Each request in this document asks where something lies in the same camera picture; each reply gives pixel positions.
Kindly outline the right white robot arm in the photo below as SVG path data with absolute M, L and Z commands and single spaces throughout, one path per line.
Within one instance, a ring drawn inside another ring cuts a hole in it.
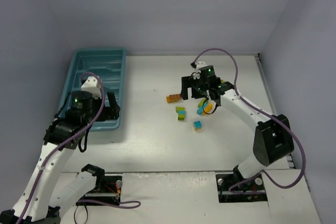
M 181 97 L 188 99 L 188 89 L 192 98 L 207 98 L 214 101 L 216 108 L 221 106 L 241 119 L 253 132 L 254 142 L 250 156 L 233 169 L 239 182 L 256 175 L 270 164 L 287 156 L 294 150 L 292 136 L 283 126 L 289 127 L 284 115 L 271 119 L 243 102 L 237 95 L 234 85 L 222 82 L 216 76 L 212 65 L 204 66 L 196 73 L 181 78 Z

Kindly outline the green blue yellow lego stack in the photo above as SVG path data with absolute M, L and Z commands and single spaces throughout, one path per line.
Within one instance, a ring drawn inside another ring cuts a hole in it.
M 198 115 L 208 115 L 213 109 L 213 104 L 208 101 L 207 98 L 202 99 L 198 104 L 198 109 L 196 113 Z

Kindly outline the orange brown lego brick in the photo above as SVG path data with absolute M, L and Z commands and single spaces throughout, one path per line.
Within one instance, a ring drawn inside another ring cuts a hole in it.
M 166 97 L 167 103 L 179 102 L 181 100 L 180 94 L 171 94 Z

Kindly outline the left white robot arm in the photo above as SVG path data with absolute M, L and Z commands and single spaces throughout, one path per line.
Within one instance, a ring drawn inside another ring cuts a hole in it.
M 90 191 L 100 191 L 106 184 L 104 169 L 87 164 L 61 193 L 53 191 L 67 160 L 88 141 L 95 121 L 117 119 L 120 107 L 113 92 L 94 100 L 93 93 L 74 91 L 68 94 L 71 107 L 63 118 L 55 115 L 44 136 L 41 155 L 19 201 L 1 213 L 1 223 L 60 223 L 68 210 Z

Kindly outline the teal plastic compartment tray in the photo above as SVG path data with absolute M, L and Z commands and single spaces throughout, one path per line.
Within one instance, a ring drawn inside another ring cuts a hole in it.
M 124 48 L 81 48 L 72 55 L 59 107 L 67 94 L 80 90 L 81 75 L 93 72 L 103 82 L 105 92 L 113 92 L 119 107 L 122 107 L 125 60 Z

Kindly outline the blue yellow lego cube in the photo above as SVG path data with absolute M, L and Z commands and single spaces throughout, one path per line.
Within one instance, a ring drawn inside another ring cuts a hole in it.
M 194 121 L 193 128 L 194 128 L 194 131 L 200 131 L 202 129 L 201 121 Z

